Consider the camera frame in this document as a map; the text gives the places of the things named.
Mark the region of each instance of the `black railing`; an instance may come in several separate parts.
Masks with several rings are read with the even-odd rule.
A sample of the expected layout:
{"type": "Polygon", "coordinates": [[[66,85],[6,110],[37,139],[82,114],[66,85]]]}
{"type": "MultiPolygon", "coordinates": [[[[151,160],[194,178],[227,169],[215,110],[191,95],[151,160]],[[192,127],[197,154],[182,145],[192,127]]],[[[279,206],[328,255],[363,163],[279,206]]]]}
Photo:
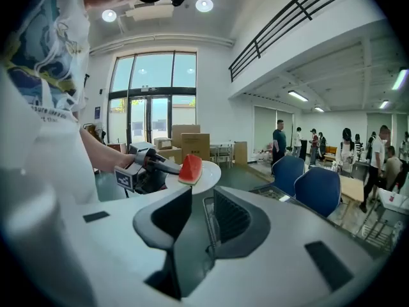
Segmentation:
{"type": "Polygon", "coordinates": [[[230,65],[231,81],[276,41],[336,0],[292,0],[254,37],[230,65]]]}

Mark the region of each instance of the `watermelon slice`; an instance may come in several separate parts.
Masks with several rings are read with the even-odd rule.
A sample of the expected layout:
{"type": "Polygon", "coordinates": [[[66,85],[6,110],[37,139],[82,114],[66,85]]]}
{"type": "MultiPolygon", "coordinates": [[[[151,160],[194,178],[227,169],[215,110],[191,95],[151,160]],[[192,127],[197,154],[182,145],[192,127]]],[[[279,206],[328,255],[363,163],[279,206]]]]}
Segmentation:
{"type": "Polygon", "coordinates": [[[179,173],[179,182],[195,185],[202,175],[202,158],[186,155],[179,173]]]}

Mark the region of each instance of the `ceiling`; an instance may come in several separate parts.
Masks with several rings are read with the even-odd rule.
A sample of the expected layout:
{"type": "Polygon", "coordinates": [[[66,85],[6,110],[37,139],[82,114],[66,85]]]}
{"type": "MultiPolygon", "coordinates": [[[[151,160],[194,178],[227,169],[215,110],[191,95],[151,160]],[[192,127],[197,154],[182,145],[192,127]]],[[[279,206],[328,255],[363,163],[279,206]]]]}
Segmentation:
{"type": "Polygon", "coordinates": [[[255,95],[315,111],[386,110],[409,111],[409,80],[397,91],[392,87],[399,69],[408,67],[405,53],[391,31],[354,38],[324,51],[316,49],[309,59],[296,59],[271,81],[249,90],[255,95]],[[288,95],[294,90],[308,102],[288,95]]]}
{"type": "Polygon", "coordinates": [[[174,9],[172,17],[137,22],[125,15],[127,10],[133,8],[129,4],[112,8],[119,16],[112,23],[104,22],[101,17],[102,12],[108,7],[91,9],[88,13],[91,22],[89,33],[91,47],[130,35],[157,33],[195,33],[228,38],[244,0],[212,0],[214,8],[208,13],[197,11],[196,1],[186,0],[174,9]]]}

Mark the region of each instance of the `ceiling light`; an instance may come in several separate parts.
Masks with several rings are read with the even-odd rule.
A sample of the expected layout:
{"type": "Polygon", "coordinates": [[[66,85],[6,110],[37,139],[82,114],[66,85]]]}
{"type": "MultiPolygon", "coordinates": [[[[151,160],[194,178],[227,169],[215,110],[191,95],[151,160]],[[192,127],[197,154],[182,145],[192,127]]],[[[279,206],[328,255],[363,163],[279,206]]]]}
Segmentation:
{"type": "Polygon", "coordinates": [[[111,9],[105,10],[102,13],[102,19],[104,19],[106,22],[113,22],[116,20],[116,12],[111,9]]]}
{"type": "Polygon", "coordinates": [[[207,13],[213,9],[212,0],[197,0],[196,9],[202,13],[207,13]]]}
{"type": "Polygon", "coordinates": [[[304,101],[304,102],[308,101],[307,98],[304,98],[302,95],[299,95],[296,91],[289,91],[288,94],[300,99],[301,101],[304,101]]]}
{"type": "Polygon", "coordinates": [[[395,84],[392,87],[392,90],[398,90],[402,87],[402,84],[404,83],[408,73],[409,73],[409,70],[407,69],[402,69],[399,72],[399,75],[397,76],[397,79],[395,81],[395,84]]]}
{"type": "Polygon", "coordinates": [[[380,109],[385,108],[388,103],[389,103],[388,100],[384,100],[384,101],[382,102],[382,105],[381,105],[379,108],[380,108],[380,109]]]}

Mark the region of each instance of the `window frame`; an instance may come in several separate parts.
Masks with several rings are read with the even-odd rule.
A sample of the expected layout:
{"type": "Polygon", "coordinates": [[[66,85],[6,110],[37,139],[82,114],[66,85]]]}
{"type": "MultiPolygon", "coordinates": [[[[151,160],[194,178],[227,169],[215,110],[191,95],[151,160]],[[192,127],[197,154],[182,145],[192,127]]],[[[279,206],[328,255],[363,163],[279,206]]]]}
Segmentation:
{"type": "MultiPolygon", "coordinates": [[[[196,87],[191,88],[191,87],[174,87],[173,86],[173,77],[174,77],[174,61],[175,61],[175,56],[178,54],[188,54],[188,55],[195,55],[196,57],[196,65],[195,65],[195,71],[196,71],[196,87],[197,87],[197,54],[195,52],[186,52],[186,51],[158,51],[158,52],[144,52],[140,54],[129,54],[126,56],[121,56],[116,58],[115,65],[114,65],[114,70],[112,71],[111,75],[111,81],[109,85],[109,93],[108,93],[108,102],[107,102],[107,142],[109,142],[109,114],[110,114],[110,103],[111,100],[114,99],[120,99],[120,98],[125,98],[126,99],[126,119],[127,123],[125,124],[125,130],[127,132],[126,138],[127,138],[127,147],[129,147],[129,144],[132,142],[132,137],[131,137],[131,124],[130,124],[130,112],[131,112],[131,107],[130,104],[132,102],[133,98],[137,97],[153,97],[153,96],[161,96],[161,97],[167,97],[168,99],[168,106],[167,106],[167,113],[168,113],[168,135],[171,138],[172,137],[172,101],[173,101],[173,95],[186,95],[186,96],[195,96],[196,97],[196,87]],[[166,87],[158,87],[158,88],[148,88],[148,91],[146,91],[146,88],[138,88],[138,89],[132,89],[132,78],[134,76],[134,71],[135,71],[135,63],[137,60],[138,56],[149,56],[149,55],[158,55],[158,54],[172,54],[173,59],[172,59],[172,72],[171,72],[171,86],[166,86],[166,87]],[[112,86],[114,84],[115,80],[115,75],[117,71],[117,66],[118,66],[118,61],[121,59],[125,58],[131,58],[134,57],[134,60],[132,61],[132,68],[130,71],[129,75],[129,82],[128,82],[128,88],[127,90],[122,90],[122,91],[115,91],[112,92],[112,86]]],[[[151,110],[149,109],[148,111],[148,106],[146,106],[146,115],[151,113],[151,110]]]]}

